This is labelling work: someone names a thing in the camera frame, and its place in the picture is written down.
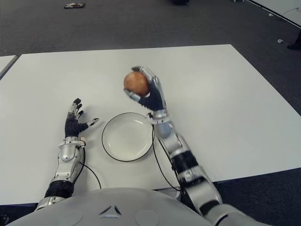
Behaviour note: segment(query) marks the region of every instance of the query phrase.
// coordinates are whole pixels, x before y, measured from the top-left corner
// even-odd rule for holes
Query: black glove
[[[86,130],[90,126],[93,126],[95,123],[99,121],[98,118],[92,119],[86,123],[79,123],[79,117],[84,113],[84,111],[79,111],[82,104],[80,104],[81,100],[77,98],[71,105],[66,123],[65,123],[65,137],[78,137],[79,133]]]

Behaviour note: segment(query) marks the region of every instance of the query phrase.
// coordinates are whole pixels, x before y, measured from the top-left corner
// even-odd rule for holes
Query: wire
[[[84,167],[87,167],[88,170],[90,170],[90,171],[94,174],[94,176],[96,177],[96,180],[97,180],[97,182],[98,182],[98,184],[99,184],[99,188],[101,189],[101,188],[102,188],[102,185],[100,184],[100,181],[99,181],[97,175],[94,173],[94,171],[93,171],[90,167],[88,167],[87,165],[85,165],[85,164],[83,164],[83,163],[81,163],[81,162],[80,162],[80,164],[82,164]]]
[[[154,146],[154,140],[155,140],[155,135],[154,135],[154,127],[152,128],[152,147],[153,147],[153,149],[154,149],[154,154],[155,154],[155,158],[156,158],[156,161],[157,161],[157,165],[158,165],[158,167],[159,167],[159,169],[160,169],[160,172],[161,172],[161,174],[162,174],[162,176],[164,177],[164,179],[165,179],[165,181],[174,189],[174,190],[176,190],[176,191],[182,191],[182,190],[179,190],[179,189],[177,189],[176,187],[174,187],[174,186],[172,186],[171,185],[171,183],[167,180],[167,178],[165,177],[165,175],[164,175],[164,173],[163,173],[163,171],[162,171],[162,169],[161,169],[161,166],[160,166],[160,164],[159,164],[159,161],[158,161],[158,158],[157,158],[157,154],[156,154],[156,151],[155,151],[155,146]]]
[[[84,158],[84,159],[83,159],[83,163],[80,162],[80,164],[81,164],[82,166],[81,166],[81,168],[80,168],[80,171],[79,171],[78,175],[76,176],[75,180],[73,181],[73,185],[75,184],[75,182],[77,181],[77,179],[78,179],[79,176],[81,175],[81,173],[82,173],[84,167],[87,167],[87,168],[94,174],[94,176],[96,177],[96,180],[97,180],[97,182],[98,182],[98,184],[99,184],[99,187],[100,187],[100,189],[101,189],[101,188],[102,188],[102,185],[100,184],[100,181],[99,181],[97,175],[94,173],[94,171],[93,171],[90,167],[88,167],[87,165],[85,165],[85,163],[86,163],[86,149],[85,149],[84,147],[83,147],[83,158]]]
[[[285,14],[287,14],[288,12],[290,12],[290,11],[293,11],[293,10],[295,10],[295,9],[299,9],[299,7],[297,7],[297,8],[293,8],[293,9],[290,9],[290,10],[288,10],[288,11],[284,12],[284,13],[282,14],[282,16],[284,16],[284,15],[285,15]]]
[[[85,163],[86,163],[86,150],[85,150],[85,148],[83,147],[83,154],[84,154],[84,160],[83,160],[83,163],[82,163],[82,166],[81,166],[81,168],[80,168],[80,171],[79,171],[79,173],[78,173],[78,175],[76,176],[76,178],[74,179],[74,181],[73,181],[73,185],[75,185],[75,182],[77,181],[77,179],[79,178],[79,176],[80,176],[80,174],[82,173],[82,171],[83,171],[83,169],[84,169],[84,165],[85,165]]]
[[[173,163],[171,162],[171,160],[170,160],[170,158],[169,158],[167,152],[165,151],[165,149],[164,149],[164,147],[163,147],[161,141],[159,141],[159,143],[160,143],[162,149],[164,150],[166,157],[169,159],[170,164],[173,165]],[[174,169],[173,167],[172,167],[172,169],[173,169],[173,171],[174,171],[175,178],[177,179],[177,181],[178,181],[178,183],[179,183],[179,185],[180,185],[181,191],[183,192],[183,191],[184,191],[184,188],[182,187],[182,185],[181,185],[181,183],[180,183],[180,181],[179,181],[179,179],[178,179],[178,174],[177,174],[177,172],[175,171],[175,169]]]

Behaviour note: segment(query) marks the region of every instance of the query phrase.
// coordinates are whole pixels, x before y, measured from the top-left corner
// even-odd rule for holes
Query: black cable
[[[156,158],[156,161],[157,161],[157,165],[158,165],[158,167],[159,167],[159,169],[160,169],[160,172],[161,172],[161,174],[162,174],[162,176],[164,177],[164,179],[165,179],[165,181],[174,189],[174,190],[176,190],[176,191],[179,191],[179,192],[181,192],[182,190],[179,190],[179,189],[177,189],[176,187],[174,187],[174,186],[172,186],[171,185],[171,183],[167,180],[167,178],[165,177],[165,175],[164,175],[164,173],[163,173],[163,171],[162,171],[162,169],[161,169],[161,166],[160,166],[160,164],[159,164],[159,161],[158,161],[158,158],[157,158],[157,154],[156,154],[156,151],[155,151],[155,146],[154,146],[154,140],[155,140],[155,135],[154,135],[154,127],[152,128],[152,147],[153,147],[153,149],[154,149],[154,154],[155,154],[155,158]]]
[[[159,141],[159,143],[160,143],[160,145],[161,145],[163,151],[165,152],[166,157],[169,159],[169,156],[168,156],[167,152],[165,151],[165,149],[164,149],[164,147],[163,147],[163,144],[161,143],[161,141]],[[179,185],[180,185],[181,191],[183,192],[183,191],[184,191],[184,188],[182,187],[182,185],[181,185],[181,183],[180,183],[180,181],[179,181],[179,179],[178,179],[178,174],[177,174],[177,172],[175,171],[174,168],[172,168],[172,169],[173,169],[173,171],[174,171],[175,178],[177,179],[177,181],[178,181],[178,183],[179,183]]]
[[[84,160],[83,160],[83,163],[82,163],[82,166],[81,166],[81,168],[80,168],[80,171],[79,171],[79,173],[78,173],[78,175],[76,176],[76,178],[74,179],[74,181],[73,181],[73,185],[75,185],[75,182],[77,181],[77,179],[79,178],[79,176],[80,176],[80,174],[82,173],[82,171],[83,171],[83,169],[84,169],[84,165],[85,165],[85,163],[86,163],[86,150],[85,150],[85,148],[83,147],[83,154],[84,154]]]
[[[81,163],[81,162],[80,162],[80,164],[82,164],[83,166],[87,167],[88,170],[90,170],[90,171],[94,174],[94,176],[96,177],[96,180],[97,180],[97,182],[98,182],[98,184],[99,184],[99,188],[101,189],[101,188],[102,188],[102,185],[100,184],[100,181],[99,181],[97,175],[94,173],[94,171],[93,171],[90,167],[88,167],[87,165],[85,165],[85,164],[83,164],[83,163]]]

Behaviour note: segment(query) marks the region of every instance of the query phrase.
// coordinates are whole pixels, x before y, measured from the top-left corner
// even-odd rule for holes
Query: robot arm
[[[197,213],[214,226],[264,226],[265,224],[255,221],[234,207],[222,203],[212,181],[169,119],[159,79],[146,67],[137,66],[132,70],[142,73],[147,78],[150,93],[141,97],[130,90],[124,91],[130,98],[153,111],[150,119],[155,135],[167,152],[180,185],[190,197]]]
[[[36,211],[60,202],[72,196],[74,184],[85,163],[85,141],[79,139],[79,133],[99,121],[98,118],[86,123],[79,123],[78,119],[83,114],[79,112],[82,104],[81,100],[76,99],[67,114],[65,123],[65,139],[59,145],[60,152],[57,156],[58,166],[52,177],[45,197],[39,202]]]

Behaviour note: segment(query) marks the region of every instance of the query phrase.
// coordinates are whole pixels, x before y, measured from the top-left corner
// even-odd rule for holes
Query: object on floor
[[[288,49],[292,50],[300,50],[301,49],[301,31],[299,33],[299,36],[294,44],[288,45]]]
[[[69,3],[69,4],[66,4],[64,6],[64,8],[84,8],[85,7],[85,3]]]
[[[175,5],[188,5],[189,0],[171,0]]]

